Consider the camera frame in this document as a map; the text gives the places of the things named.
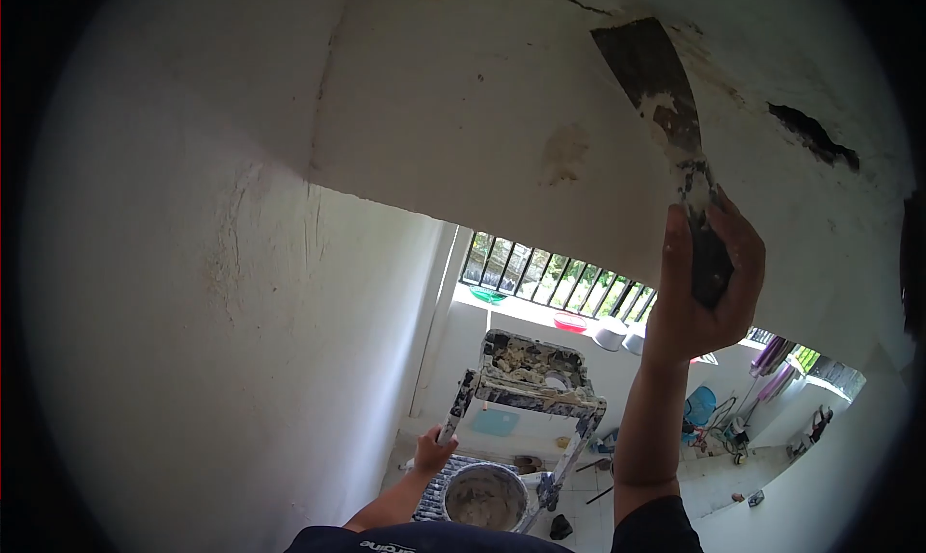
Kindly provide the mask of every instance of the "water stain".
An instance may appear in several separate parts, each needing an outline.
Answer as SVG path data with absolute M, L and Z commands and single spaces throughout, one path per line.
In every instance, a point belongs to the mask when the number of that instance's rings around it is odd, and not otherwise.
M 577 123 L 554 130 L 544 144 L 541 184 L 555 186 L 559 182 L 578 181 L 577 170 L 585 163 L 588 148 L 588 132 Z

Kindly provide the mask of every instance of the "plaster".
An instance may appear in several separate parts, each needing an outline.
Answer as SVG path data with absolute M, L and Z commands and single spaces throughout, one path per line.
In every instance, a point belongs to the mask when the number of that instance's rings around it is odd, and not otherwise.
M 712 173 L 768 248 L 755 324 L 859 369 L 878 342 L 906 364 L 908 143 L 837 0 L 348 0 L 308 175 L 657 285 L 676 185 L 589 36 L 653 14 Z M 859 173 L 820 162 L 768 101 L 818 120 Z
M 120 550 L 284 550 L 377 494 L 442 224 L 300 174 L 342 2 L 110 0 L 50 101 L 31 375 Z

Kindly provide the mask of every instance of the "window sill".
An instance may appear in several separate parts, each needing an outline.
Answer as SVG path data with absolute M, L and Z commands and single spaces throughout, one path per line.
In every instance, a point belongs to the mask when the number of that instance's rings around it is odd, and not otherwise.
M 478 297 L 474 296 L 469 292 L 469 287 L 463 283 L 456 282 L 454 288 L 454 301 L 460 302 L 462 304 L 467 304 L 468 306 L 475 306 L 477 308 L 482 308 L 484 310 L 489 310 L 490 312 L 496 312 L 499 314 L 504 314 L 505 316 L 511 316 L 513 318 L 518 318 L 519 320 L 524 320 L 526 322 L 539 324 L 541 326 L 549 326 L 551 328 L 557 328 L 561 330 L 553 322 L 553 316 L 561 311 L 548 308 L 546 306 L 541 306 L 540 304 L 534 304 L 528 302 L 524 299 L 515 296 L 508 296 L 498 304 L 489 304 L 488 302 L 483 302 Z M 588 324 L 588 327 L 584 332 L 573 333 L 578 334 L 580 337 L 591 338 L 592 335 L 596 332 L 599 321 L 592 318 L 586 318 L 583 316 L 583 319 Z M 759 342 L 753 342 L 749 339 L 742 339 L 739 342 L 745 347 L 750 349 L 755 349 L 757 351 L 762 351 L 765 349 L 764 344 Z M 698 359 L 698 362 L 704 362 L 706 364 L 717 364 L 716 361 L 707 360 L 707 359 Z

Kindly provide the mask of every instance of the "wire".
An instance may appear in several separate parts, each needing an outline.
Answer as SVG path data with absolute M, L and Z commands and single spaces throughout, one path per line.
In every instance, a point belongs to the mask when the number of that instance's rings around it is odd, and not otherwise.
M 740 405 L 740 408 L 741 408 L 741 409 L 742 409 L 743 407 L 747 406 L 747 398 L 749 397 L 749 395 L 752 394 L 752 390 L 753 390 L 753 388 L 756 387 L 756 383 L 758 383 L 758 376 L 757 376 L 756 378 L 753 379 L 753 385 L 749 387 L 749 392 L 747 392 L 747 395 L 746 395 L 745 397 L 743 397 L 743 404 Z

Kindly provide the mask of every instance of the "white wall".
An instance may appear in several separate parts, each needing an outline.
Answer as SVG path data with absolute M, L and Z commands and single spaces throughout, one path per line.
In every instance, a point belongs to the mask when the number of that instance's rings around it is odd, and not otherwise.
M 552 327 L 553 311 L 514 298 L 500 306 L 488 307 L 471 296 L 465 288 L 457 288 L 457 299 L 450 306 L 446 332 L 434 363 L 434 371 L 426 382 L 419 382 L 416 394 L 422 395 L 422 413 L 418 418 L 406 419 L 402 428 L 421 433 L 434 422 L 442 421 L 450 408 L 450 400 L 457 393 L 457 384 L 467 368 L 476 368 L 480 360 L 480 342 L 488 327 L 500 328 L 514 334 L 573 348 L 585 355 L 588 375 L 596 394 L 608 400 L 608 411 L 598 428 L 607 433 L 617 428 L 623 418 L 624 406 L 630 394 L 631 383 L 640 367 L 640 358 L 627 351 L 604 351 L 591 339 L 592 331 L 578 335 Z M 714 389 L 718 402 L 723 402 L 731 386 L 745 395 L 752 378 L 749 362 L 757 351 L 744 345 L 734 345 L 717 353 L 719 365 L 697 362 L 689 371 L 686 394 L 699 385 L 711 387 L 719 383 L 724 389 Z M 571 436 L 575 419 L 530 412 L 518 408 L 498 408 L 519 415 L 512 436 L 497 437 L 469 429 L 481 406 L 474 401 L 458 434 L 462 447 L 477 452 L 511 455 L 520 452 L 537 454 L 554 459 L 562 453 L 554 441 L 558 436 Z
M 849 401 L 803 378 L 793 382 L 768 404 L 756 407 L 747 429 L 752 439 L 749 445 L 784 445 L 801 432 L 810 433 L 811 419 L 821 405 L 824 412 L 832 408 L 835 420 L 849 407 Z
M 826 551 L 854 516 L 872 476 L 890 450 L 909 408 L 907 390 L 881 347 L 875 347 L 867 382 L 819 443 L 746 503 L 694 521 L 707 553 Z
M 348 0 L 312 177 L 655 286 L 675 185 L 588 31 L 657 14 L 714 175 L 768 246 L 756 325 L 860 370 L 877 341 L 909 362 L 897 296 L 909 149 L 838 0 L 578 1 L 612 14 L 566 0 Z M 817 161 L 768 101 L 820 121 L 861 171 Z
M 51 101 L 24 323 L 120 549 L 280 551 L 377 494 L 441 224 L 300 175 L 341 3 L 110 0 Z

